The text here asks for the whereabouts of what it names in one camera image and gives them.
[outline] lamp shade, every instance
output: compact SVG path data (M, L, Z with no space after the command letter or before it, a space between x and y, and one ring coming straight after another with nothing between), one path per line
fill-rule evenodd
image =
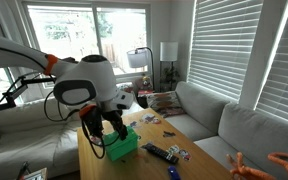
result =
M161 42L161 61L177 61L178 42Z
M148 63L148 53L145 49L132 50L127 52L128 63L131 68L140 68Z

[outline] green object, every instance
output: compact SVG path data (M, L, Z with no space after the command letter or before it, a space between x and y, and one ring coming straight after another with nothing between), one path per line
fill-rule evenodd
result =
M126 136L126 139L123 141L119 138L115 143L113 143L110 146L105 147L106 153L108 157L115 161L116 159L120 158L121 156L129 153L130 151L137 148L137 140L138 136L133 130L132 127L126 126L128 135ZM113 142L118 136L118 133L116 131L107 134L104 136L104 143L109 144Z

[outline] coffee table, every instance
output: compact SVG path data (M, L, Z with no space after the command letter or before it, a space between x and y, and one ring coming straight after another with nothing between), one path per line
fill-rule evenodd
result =
M151 113L161 120L160 124L140 122L143 115ZM216 160L186 138L181 132L175 129L159 114L152 109L145 109L133 114L122 116L125 125L136 121L135 132L141 136L138 141L138 148L121 158L111 161L107 155L98 159L91 149L87 139L84 137L81 128L78 129L78 152L80 163L80 175L82 180L111 180L111 179L170 179L167 168L171 165L168 162L152 155L145 149L140 148L147 142L167 150L173 145L185 149L191 155L189 161L184 160L180 154L174 155L180 160L175 165L177 172L183 180L185 179L230 179L230 173ZM106 134L113 132L113 128L107 121L103 122ZM163 137L164 131L174 132L172 137ZM102 149L95 148L98 154Z

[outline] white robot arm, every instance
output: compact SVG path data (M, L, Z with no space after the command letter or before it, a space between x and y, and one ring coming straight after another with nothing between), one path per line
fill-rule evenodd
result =
M131 94L117 89L111 64L100 55L86 56L76 64L0 37L2 67L27 67L55 75L54 96L66 105L94 99L102 111L109 112L128 109L133 101Z

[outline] black remote control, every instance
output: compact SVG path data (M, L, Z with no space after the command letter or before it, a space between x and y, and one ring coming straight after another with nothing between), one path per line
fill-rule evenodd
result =
M146 145L143 146L148 152L172 163L172 164L176 164L178 162L178 157L173 156L172 154L164 151L163 149L156 147L155 145L151 144L151 143L147 143Z

